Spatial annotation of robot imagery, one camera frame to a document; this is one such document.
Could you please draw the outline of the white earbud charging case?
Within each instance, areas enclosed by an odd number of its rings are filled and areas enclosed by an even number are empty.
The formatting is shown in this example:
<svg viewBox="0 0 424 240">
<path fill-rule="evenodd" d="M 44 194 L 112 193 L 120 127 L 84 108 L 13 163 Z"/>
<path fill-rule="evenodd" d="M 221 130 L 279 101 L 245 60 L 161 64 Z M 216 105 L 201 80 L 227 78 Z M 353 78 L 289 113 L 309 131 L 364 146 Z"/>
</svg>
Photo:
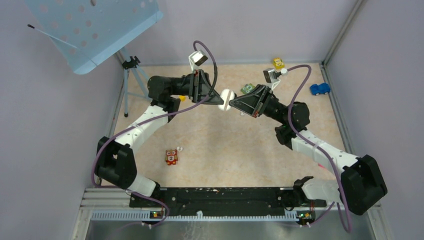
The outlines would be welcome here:
<svg viewBox="0 0 424 240">
<path fill-rule="evenodd" d="M 230 101 L 233 100 L 236 97 L 236 94 L 234 91 L 230 89 L 224 89 L 222 90 L 220 94 L 220 98 L 223 100 L 223 104 L 218 105 L 218 108 L 221 111 L 229 111 L 232 107 L 230 106 Z"/>
</svg>

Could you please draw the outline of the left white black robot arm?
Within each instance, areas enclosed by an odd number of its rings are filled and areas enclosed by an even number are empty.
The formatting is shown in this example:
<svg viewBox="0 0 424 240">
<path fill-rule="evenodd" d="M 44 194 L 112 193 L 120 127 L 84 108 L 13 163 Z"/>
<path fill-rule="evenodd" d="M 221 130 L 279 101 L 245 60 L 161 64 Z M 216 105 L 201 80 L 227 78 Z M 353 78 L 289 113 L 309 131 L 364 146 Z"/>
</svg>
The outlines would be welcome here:
<svg viewBox="0 0 424 240">
<path fill-rule="evenodd" d="M 146 111 L 126 129 L 99 140 L 92 167 L 93 176 L 111 183 L 112 187 L 136 192 L 147 206 L 156 206 L 161 198 L 157 191 L 160 185 L 138 173 L 135 152 L 175 115 L 184 113 L 180 109 L 179 96 L 187 96 L 194 103 L 186 111 L 200 104 L 223 104 L 215 90 L 217 80 L 217 70 L 210 81 L 209 74 L 202 69 L 181 77 L 152 76 L 147 82 L 151 103 Z"/>
</svg>

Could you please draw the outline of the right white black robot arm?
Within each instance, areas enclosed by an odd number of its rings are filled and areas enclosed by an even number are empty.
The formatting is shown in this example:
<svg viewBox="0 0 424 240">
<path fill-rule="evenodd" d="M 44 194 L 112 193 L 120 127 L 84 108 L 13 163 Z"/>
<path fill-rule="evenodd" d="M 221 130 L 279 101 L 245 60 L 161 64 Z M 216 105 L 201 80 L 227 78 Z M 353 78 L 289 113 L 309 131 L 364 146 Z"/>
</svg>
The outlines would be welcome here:
<svg viewBox="0 0 424 240">
<path fill-rule="evenodd" d="M 274 129 L 281 145 L 310 157 L 335 176 L 335 180 L 306 178 L 293 192 L 297 205 L 307 206 L 312 200 L 335 202 L 360 216 L 387 195 L 375 158 L 340 150 L 307 129 L 310 111 L 306 103 L 292 100 L 286 106 L 270 87 L 259 84 L 248 94 L 232 97 L 228 104 L 254 118 L 264 115 L 281 123 Z"/>
</svg>

